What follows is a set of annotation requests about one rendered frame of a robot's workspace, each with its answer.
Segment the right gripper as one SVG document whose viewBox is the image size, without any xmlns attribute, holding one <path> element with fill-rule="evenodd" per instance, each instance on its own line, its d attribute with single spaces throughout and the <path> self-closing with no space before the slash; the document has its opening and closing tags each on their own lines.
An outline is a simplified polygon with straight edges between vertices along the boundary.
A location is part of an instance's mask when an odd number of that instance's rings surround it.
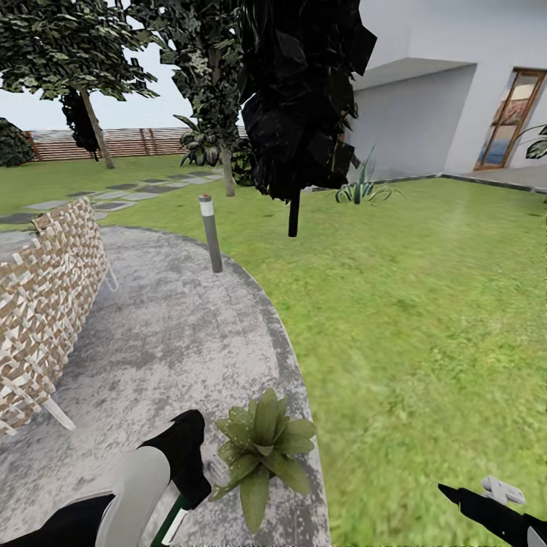
<svg viewBox="0 0 547 547">
<path fill-rule="evenodd" d="M 487 530 L 509 543 L 506 536 L 504 536 L 501 522 L 506 512 L 514 512 L 514 510 L 511 510 L 507 505 L 496 502 L 494 499 L 484 498 L 464 487 L 454 489 L 448 485 L 438 484 L 438 488 L 452 502 L 460 505 L 460 512 L 464 516 L 481 523 Z"/>
</svg>

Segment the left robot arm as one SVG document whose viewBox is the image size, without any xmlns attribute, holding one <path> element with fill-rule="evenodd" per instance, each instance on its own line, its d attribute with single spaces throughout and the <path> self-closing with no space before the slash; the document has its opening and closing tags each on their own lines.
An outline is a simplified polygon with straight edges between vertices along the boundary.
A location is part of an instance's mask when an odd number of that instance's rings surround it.
<svg viewBox="0 0 547 547">
<path fill-rule="evenodd" d="M 0 547 L 138 547 L 171 481 L 194 510 L 212 492 L 207 471 L 229 484 L 229 466 L 200 452 L 204 423 L 195 409 L 152 431 L 127 458 L 71 496 L 36 531 Z"/>
</svg>

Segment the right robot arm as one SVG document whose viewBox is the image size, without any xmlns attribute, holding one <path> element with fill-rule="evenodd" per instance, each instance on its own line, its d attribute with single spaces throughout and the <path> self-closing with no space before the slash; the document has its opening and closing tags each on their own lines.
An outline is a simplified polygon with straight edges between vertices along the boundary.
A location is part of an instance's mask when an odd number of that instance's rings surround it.
<svg viewBox="0 0 547 547">
<path fill-rule="evenodd" d="M 522 516 L 507 507 L 507 501 L 525 504 L 520 489 L 494 476 L 484 478 L 481 484 L 486 490 L 482 496 L 464 487 L 454 489 L 438 484 L 438 488 L 460 505 L 464 516 L 481 523 L 512 547 L 547 547 L 547 521 L 528 513 Z"/>
</svg>

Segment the insectifuge atomizer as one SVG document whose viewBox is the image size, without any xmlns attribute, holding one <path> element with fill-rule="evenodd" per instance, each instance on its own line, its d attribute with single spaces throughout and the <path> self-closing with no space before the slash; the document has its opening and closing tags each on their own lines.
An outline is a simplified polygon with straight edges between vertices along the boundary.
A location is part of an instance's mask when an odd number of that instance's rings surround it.
<svg viewBox="0 0 547 547">
<path fill-rule="evenodd" d="M 191 508 L 183 498 L 183 495 L 180 495 L 164 520 L 156 537 L 154 537 L 150 547 L 170 547 L 190 510 Z"/>
</svg>

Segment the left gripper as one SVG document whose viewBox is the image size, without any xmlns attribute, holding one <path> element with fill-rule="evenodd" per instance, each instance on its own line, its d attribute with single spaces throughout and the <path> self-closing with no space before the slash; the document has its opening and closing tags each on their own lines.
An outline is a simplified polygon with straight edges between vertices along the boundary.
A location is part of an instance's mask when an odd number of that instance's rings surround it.
<svg viewBox="0 0 547 547">
<path fill-rule="evenodd" d="M 203 474 L 202 456 L 197 466 L 180 472 L 173 482 L 191 510 L 194 510 L 212 492 L 212 485 Z"/>
</svg>

